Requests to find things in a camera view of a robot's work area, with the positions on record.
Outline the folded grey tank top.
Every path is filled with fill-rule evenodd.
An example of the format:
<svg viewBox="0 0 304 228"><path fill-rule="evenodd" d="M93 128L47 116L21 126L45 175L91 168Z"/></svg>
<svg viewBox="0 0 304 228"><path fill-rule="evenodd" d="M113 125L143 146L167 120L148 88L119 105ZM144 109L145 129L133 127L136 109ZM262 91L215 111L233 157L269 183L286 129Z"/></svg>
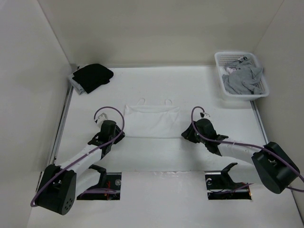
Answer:
<svg viewBox="0 0 304 228"><path fill-rule="evenodd" d="M76 82L76 81L73 79L73 77L74 77L74 74L70 74L70 75L68 76L68 80L69 80L70 84L72 85L72 87L75 89L75 91L76 91L79 95L84 94L84 93L85 93L84 88L83 88L78 82Z"/></svg>

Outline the white tank top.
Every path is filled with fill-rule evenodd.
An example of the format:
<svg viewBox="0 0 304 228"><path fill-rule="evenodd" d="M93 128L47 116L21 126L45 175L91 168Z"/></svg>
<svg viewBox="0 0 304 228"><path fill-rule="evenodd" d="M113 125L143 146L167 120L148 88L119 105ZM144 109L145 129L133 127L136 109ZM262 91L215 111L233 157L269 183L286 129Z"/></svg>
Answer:
<svg viewBox="0 0 304 228"><path fill-rule="evenodd" d="M130 138L174 139L181 134L180 108L171 100L163 105L147 105L140 99L124 107L124 132Z"/></svg>

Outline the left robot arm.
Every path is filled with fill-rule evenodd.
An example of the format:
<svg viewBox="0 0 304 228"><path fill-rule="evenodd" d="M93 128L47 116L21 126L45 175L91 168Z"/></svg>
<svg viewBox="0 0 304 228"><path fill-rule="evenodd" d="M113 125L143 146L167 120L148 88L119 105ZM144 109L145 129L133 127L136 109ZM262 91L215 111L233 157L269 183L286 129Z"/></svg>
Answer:
<svg viewBox="0 0 304 228"><path fill-rule="evenodd" d="M106 185L106 169L96 165L124 138L115 121L103 121L86 147L70 160L45 168L32 207L42 207L60 215L67 214L79 195L94 187L95 192Z"/></svg>

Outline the grey tank top in basket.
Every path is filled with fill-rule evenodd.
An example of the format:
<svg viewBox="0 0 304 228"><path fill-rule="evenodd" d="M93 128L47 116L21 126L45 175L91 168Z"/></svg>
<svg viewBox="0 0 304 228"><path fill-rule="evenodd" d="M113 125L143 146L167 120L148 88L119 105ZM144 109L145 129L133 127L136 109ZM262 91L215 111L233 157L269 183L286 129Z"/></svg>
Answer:
<svg viewBox="0 0 304 228"><path fill-rule="evenodd" d="M263 90L258 87L263 69L256 67L244 56L224 66L227 74L222 75L225 90L232 95L261 95Z"/></svg>

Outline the white plastic basket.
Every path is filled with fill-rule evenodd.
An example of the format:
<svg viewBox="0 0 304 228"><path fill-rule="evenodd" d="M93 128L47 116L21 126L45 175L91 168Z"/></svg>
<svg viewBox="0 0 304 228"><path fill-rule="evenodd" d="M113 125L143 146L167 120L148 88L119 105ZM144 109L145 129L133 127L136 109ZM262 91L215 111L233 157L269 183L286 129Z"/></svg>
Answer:
<svg viewBox="0 0 304 228"><path fill-rule="evenodd" d="M254 54L223 51L215 53L214 58L225 100L254 101L269 95L263 67Z"/></svg>

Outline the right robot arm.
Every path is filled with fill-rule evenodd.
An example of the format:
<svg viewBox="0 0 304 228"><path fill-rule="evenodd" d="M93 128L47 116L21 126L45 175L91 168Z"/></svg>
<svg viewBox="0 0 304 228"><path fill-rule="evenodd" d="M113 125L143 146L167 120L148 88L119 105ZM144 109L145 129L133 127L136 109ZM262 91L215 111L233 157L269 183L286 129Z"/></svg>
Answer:
<svg viewBox="0 0 304 228"><path fill-rule="evenodd" d="M303 179L298 167L275 142L255 146L233 141L218 134L211 121L202 118L193 121L181 134L192 143L202 143L207 150L220 157L235 158L246 162L245 166L233 162L223 168L215 178L207 178L207 188L239 190L249 184L262 184L275 194L289 188L296 179Z"/></svg>

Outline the folded black tank top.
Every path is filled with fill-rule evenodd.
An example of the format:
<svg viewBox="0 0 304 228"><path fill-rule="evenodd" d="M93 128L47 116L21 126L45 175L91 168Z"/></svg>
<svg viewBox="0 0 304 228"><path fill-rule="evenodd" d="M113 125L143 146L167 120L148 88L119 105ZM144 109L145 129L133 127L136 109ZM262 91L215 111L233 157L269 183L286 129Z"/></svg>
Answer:
<svg viewBox="0 0 304 228"><path fill-rule="evenodd" d="M79 68L74 73L73 79L78 82L89 94L99 86L106 85L114 76L113 71L101 64L89 64Z"/></svg>

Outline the right metal table rail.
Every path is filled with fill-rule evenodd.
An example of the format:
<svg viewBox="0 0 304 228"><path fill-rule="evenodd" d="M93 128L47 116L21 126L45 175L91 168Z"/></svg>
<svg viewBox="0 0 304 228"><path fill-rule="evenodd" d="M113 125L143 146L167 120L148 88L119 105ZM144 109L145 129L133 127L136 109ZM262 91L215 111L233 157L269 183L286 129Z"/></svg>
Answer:
<svg viewBox="0 0 304 228"><path fill-rule="evenodd" d="M252 110L254 112L254 116L255 116L256 122L258 124L259 132L263 136L263 142L264 143L268 143L268 138L267 138L267 135L266 135L266 132L265 132L265 128L263 126L263 123L262 123L261 116L260 116L259 110L257 108L257 105L256 105L255 101L250 101L250 104L251 104Z"/></svg>

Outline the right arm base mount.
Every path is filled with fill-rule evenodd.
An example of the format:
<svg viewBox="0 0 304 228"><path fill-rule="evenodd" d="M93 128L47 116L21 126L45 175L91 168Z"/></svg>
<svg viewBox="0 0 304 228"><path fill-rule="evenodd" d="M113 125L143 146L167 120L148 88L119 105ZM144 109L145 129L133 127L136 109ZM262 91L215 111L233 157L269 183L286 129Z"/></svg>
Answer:
<svg viewBox="0 0 304 228"><path fill-rule="evenodd" d="M234 182L228 174L236 165L234 162L221 171L205 173L208 200L252 200L249 184Z"/></svg>

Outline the left metal table rail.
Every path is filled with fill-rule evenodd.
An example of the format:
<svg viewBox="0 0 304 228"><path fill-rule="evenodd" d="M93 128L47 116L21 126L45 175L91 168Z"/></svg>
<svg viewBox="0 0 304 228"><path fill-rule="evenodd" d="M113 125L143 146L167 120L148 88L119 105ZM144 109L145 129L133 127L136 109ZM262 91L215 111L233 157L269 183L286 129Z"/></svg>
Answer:
<svg viewBox="0 0 304 228"><path fill-rule="evenodd" d="M55 136L54 136L54 139L52 140L50 150L48 152L48 157L47 157L47 160L46 160L46 166L48 166L50 164L53 164L56 161L58 148L59 148L61 137L62 137L62 134L63 134L63 129L64 129L64 126L65 126L66 117L67 117L67 113L68 113L68 110L69 110L72 95L73 95L73 86L71 85L69 80L67 80L66 94L65 94L65 97L64 97L62 110L60 112L59 120L58 120L58 123L57 123Z"/></svg>

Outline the metal table rail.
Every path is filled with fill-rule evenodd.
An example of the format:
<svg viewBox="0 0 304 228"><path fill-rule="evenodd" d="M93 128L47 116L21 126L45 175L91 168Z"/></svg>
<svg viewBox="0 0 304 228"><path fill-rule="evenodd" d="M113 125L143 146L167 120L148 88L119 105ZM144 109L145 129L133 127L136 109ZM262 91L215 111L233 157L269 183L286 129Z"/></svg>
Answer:
<svg viewBox="0 0 304 228"><path fill-rule="evenodd" d="M62 134L63 134L63 129L64 129L64 126L65 126L66 117L67 117L67 113L68 113L68 110L69 110L72 95L73 95L73 86L71 85L69 80L67 80L66 94L65 94L65 97L64 97L62 110L60 112L59 120L58 120L58 123L57 123L55 136L54 136L54 139L52 140L50 150L48 152L48 157L47 157L47 160L46 160L46 166L48 166L50 164L53 164L56 161L58 148L59 148L61 137L62 137Z"/></svg>
<svg viewBox="0 0 304 228"><path fill-rule="evenodd" d="M263 136L263 142L264 143L268 143L268 138L267 138L267 135L266 135L266 132L265 132L265 128L263 126L263 123L262 123L261 116L260 116L259 110L257 108L257 105L256 105L255 101L250 101L250 104L251 104L252 110L254 112L254 116L255 116L256 122L258 124L259 132Z"/></svg>

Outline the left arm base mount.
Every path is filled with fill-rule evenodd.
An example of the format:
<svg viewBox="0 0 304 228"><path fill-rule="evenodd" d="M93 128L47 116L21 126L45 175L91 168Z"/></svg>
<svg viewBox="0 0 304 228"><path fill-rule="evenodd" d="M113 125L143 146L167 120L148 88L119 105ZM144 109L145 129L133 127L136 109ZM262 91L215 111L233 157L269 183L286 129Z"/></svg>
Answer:
<svg viewBox="0 0 304 228"><path fill-rule="evenodd" d="M91 165L77 177L77 200L119 200L121 173L108 173L105 168Z"/></svg>

